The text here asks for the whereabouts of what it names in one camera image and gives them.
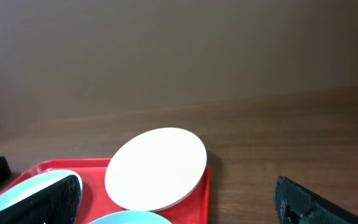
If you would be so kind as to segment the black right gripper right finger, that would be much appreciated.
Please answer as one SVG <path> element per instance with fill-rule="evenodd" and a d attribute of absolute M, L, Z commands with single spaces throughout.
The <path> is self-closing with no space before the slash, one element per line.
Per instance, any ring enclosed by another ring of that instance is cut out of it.
<path fill-rule="evenodd" d="M 273 193 L 280 224 L 358 224 L 358 216 L 285 176 Z"/>

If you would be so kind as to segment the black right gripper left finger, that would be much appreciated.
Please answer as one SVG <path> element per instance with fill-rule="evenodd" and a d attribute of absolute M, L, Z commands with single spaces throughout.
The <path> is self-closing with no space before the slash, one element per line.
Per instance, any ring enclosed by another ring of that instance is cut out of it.
<path fill-rule="evenodd" d="M 71 175 L 0 211 L 0 224 L 74 223 L 81 198 L 79 181 Z"/>

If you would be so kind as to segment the light blue plate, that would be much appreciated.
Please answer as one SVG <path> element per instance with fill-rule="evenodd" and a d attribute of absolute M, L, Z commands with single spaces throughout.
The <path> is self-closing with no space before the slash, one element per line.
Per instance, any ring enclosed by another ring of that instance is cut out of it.
<path fill-rule="evenodd" d="M 126 210 L 93 220 L 90 224 L 172 224 L 156 213 Z"/>
<path fill-rule="evenodd" d="M 0 211 L 71 175 L 78 179 L 82 196 L 83 182 L 79 174 L 67 169 L 52 170 L 26 179 L 0 194 Z"/>

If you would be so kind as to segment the white round plate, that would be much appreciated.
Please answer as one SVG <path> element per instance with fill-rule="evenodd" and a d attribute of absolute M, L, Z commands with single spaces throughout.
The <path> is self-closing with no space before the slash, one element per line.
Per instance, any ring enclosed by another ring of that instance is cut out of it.
<path fill-rule="evenodd" d="M 127 210 L 159 211 L 184 200 L 206 169 L 202 140 L 181 128 L 158 128 L 126 142 L 111 158 L 104 186 Z"/>

